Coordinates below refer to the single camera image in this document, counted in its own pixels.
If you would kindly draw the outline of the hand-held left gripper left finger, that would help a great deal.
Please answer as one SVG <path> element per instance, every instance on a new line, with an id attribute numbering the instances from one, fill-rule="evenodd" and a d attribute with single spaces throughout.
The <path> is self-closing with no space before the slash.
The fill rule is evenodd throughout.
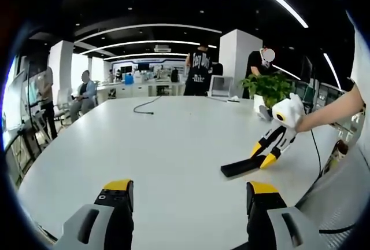
<path id="1" fill-rule="evenodd" d="M 134 182 L 111 181 L 64 224 L 54 249 L 131 249 Z"/>

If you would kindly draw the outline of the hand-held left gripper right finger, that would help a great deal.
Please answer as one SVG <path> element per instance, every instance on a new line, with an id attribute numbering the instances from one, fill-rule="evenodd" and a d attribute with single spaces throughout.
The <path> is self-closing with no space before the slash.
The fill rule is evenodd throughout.
<path id="1" fill-rule="evenodd" d="M 270 184 L 246 184 L 246 249 L 318 249 L 319 231 Z"/>

